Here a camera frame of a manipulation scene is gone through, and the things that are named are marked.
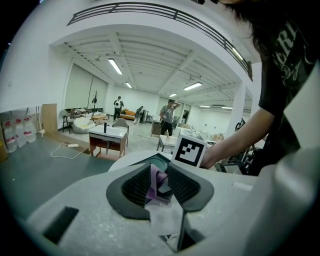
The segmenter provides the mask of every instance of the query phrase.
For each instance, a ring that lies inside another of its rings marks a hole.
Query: man in gray shirt
[[[172,136],[172,121],[174,120],[174,110],[180,107],[181,104],[175,103],[173,99],[169,99],[168,105],[163,106],[160,111],[161,117],[161,135],[165,135],[168,131],[169,136]]]

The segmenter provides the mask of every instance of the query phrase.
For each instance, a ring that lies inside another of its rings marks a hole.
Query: white ceiling
[[[176,93],[174,99],[196,106],[222,104],[232,107],[234,88],[240,82],[215,55],[163,30],[151,33],[146,29],[120,29],[65,44],[118,86],[126,87],[125,82],[129,82],[133,89],[164,97]],[[109,58],[115,59],[123,75],[115,71]],[[183,90],[198,81],[203,85]],[[251,109],[248,94],[245,109]]]

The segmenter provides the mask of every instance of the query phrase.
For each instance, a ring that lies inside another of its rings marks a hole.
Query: white box
[[[184,130],[178,136],[172,160],[199,167],[207,149],[207,142],[200,134]]]

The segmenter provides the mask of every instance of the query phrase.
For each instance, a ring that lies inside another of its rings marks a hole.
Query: floor
[[[150,136],[152,126],[151,123],[137,123],[136,125],[134,125],[134,122],[131,120],[126,120],[126,122],[129,125],[128,147],[125,149],[126,155],[136,151],[157,150],[159,136]],[[111,117],[108,125],[112,126],[113,123],[114,121]],[[88,134],[78,134],[75,133],[72,129],[70,129],[70,131],[71,134],[69,134],[68,130],[65,129],[63,134],[84,142],[89,142]],[[101,149],[101,151],[104,154],[106,153],[105,149]],[[164,152],[170,152],[170,150],[165,148]],[[114,150],[109,150],[108,155],[109,154],[119,156],[119,152]]]
[[[52,158],[59,143],[47,137],[27,143],[0,163],[0,184],[13,211],[26,219],[34,210],[71,184],[106,173],[114,161],[82,153],[75,159]],[[79,152],[61,146],[55,153],[74,157]]]

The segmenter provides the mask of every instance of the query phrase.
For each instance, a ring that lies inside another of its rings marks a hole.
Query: railing
[[[250,65],[241,56],[240,52],[237,51],[237,49],[221,33],[198,18],[165,5],[149,2],[116,2],[98,5],[75,13],[67,26],[90,17],[111,13],[153,14],[184,23],[217,42],[240,64],[250,77]]]

